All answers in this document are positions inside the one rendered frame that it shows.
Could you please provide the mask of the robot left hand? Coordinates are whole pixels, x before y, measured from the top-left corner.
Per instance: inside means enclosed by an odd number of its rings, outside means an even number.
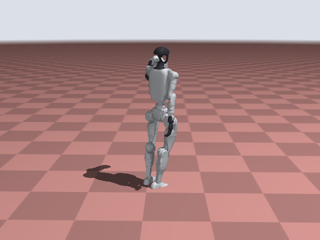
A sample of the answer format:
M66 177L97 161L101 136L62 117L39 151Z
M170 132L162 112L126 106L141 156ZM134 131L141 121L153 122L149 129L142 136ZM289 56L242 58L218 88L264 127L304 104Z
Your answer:
M153 66L153 65L152 65L152 60L149 60L148 66ZM146 78L147 80L149 80L149 76L147 75L147 73L145 73L145 78Z

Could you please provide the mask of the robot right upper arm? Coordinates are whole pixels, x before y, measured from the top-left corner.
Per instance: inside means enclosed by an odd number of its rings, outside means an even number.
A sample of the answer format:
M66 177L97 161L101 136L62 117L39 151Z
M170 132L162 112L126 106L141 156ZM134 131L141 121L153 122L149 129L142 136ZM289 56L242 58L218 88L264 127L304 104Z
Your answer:
M176 89L177 80L179 79L179 74L175 71L168 70L168 78L169 84L166 98L171 100L172 94L175 94L174 91Z

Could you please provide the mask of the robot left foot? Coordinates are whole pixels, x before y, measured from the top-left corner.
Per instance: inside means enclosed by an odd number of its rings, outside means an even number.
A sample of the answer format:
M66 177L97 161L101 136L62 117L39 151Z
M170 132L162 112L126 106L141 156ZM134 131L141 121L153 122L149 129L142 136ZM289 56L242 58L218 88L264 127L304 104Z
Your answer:
M149 179L149 177L147 176L147 178L144 179L143 184L144 185L149 185L151 182L154 182L156 180L155 176L151 176L151 178Z

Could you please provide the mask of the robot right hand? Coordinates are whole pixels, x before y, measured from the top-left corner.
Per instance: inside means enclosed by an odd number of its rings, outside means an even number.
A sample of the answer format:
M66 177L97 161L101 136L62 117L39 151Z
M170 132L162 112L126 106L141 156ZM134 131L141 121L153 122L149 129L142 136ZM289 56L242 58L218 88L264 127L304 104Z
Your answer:
M164 135L165 137L170 136L171 133L172 133L172 130L173 130L173 122L174 122L174 120L172 120L172 116L168 116L168 121L167 121L167 122L169 122L169 126L168 126L168 132L167 132L167 134Z

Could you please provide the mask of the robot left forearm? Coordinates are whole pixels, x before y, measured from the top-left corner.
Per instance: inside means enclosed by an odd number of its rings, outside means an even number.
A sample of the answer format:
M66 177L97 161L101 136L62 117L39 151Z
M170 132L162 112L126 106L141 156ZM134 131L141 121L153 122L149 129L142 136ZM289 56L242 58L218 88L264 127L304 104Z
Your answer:
M152 66L154 66L156 63L158 63L160 61L159 57L157 55L153 56L150 60L152 60L152 64L151 64ZM162 57L161 57L161 60L164 61L164 59Z

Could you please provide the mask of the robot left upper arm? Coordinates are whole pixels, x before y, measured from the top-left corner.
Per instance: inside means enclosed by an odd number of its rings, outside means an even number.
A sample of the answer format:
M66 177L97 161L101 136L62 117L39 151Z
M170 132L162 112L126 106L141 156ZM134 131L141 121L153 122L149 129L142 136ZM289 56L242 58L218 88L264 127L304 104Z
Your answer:
M165 62L165 60L163 61L163 62ZM155 64L155 66L157 66L157 64ZM152 68L152 67L155 67L155 66L147 66L146 67L146 74L149 76L149 70L150 70L150 68ZM164 64L164 66L165 66L165 68L168 66L168 62L167 63L165 63Z

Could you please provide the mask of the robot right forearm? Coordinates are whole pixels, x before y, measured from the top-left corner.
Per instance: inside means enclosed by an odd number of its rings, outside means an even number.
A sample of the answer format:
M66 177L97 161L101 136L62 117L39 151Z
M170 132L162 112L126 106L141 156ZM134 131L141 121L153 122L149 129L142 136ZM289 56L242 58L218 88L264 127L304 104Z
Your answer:
M168 113L167 119L168 119L169 116L172 116L172 121L175 119L174 114L175 114L176 98L177 98L176 94L172 94L171 98L170 98L170 101L167 102L167 105L168 105L168 108L167 108L167 113Z

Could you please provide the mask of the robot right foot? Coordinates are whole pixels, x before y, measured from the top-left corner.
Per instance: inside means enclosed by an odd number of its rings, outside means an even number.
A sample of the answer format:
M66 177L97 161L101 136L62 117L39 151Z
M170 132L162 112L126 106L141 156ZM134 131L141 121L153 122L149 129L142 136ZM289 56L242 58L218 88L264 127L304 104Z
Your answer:
M159 181L160 182L160 181ZM157 181L156 182L152 182L150 188L151 189L157 189L157 188L162 188L162 187L165 187L167 186L168 184L167 183L164 183L164 182L161 182L159 184L157 184Z

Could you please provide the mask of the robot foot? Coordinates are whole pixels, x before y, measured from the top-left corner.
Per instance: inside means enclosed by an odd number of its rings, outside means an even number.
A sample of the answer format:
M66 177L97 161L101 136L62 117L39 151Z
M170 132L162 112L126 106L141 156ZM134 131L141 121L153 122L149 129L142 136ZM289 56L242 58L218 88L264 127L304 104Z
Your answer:
M160 182L160 181L159 181ZM150 188L151 189L157 189L157 188L162 188L162 187L165 187L167 186L168 184L167 183L164 183L164 182L161 182L159 184L157 184L157 181L156 182L152 182Z
M154 182L156 180L155 176L151 176L151 178L149 179L149 177L147 176L147 178L144 179L143 184L144 185L149 185L151 182Z

